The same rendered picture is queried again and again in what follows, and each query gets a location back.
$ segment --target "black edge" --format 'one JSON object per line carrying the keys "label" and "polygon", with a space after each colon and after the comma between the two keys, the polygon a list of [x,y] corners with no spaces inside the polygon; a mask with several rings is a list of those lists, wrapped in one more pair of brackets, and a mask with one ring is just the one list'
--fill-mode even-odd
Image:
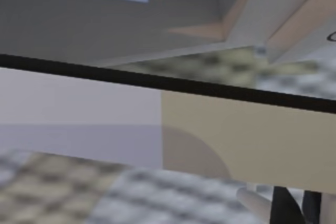
{"label": "black edge", "polygon": [[222,84],[11,55],[0,55],[0,67],[336,114],[336,101]]}

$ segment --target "black ring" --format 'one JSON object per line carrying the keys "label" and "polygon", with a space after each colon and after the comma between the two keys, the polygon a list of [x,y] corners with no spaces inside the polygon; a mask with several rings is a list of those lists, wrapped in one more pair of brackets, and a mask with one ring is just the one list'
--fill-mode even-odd
{"label": "black ring", "polygon": [[336,36],[336,32],[334,32],[334,33],[332,33],[331,35],[329,35],[329,36],[327,37],[327,40],[328,40],[328,41],[331,41],[331,42],[336,42],[336,38],[333,39],[333,38],[332,38],[333,36]]}

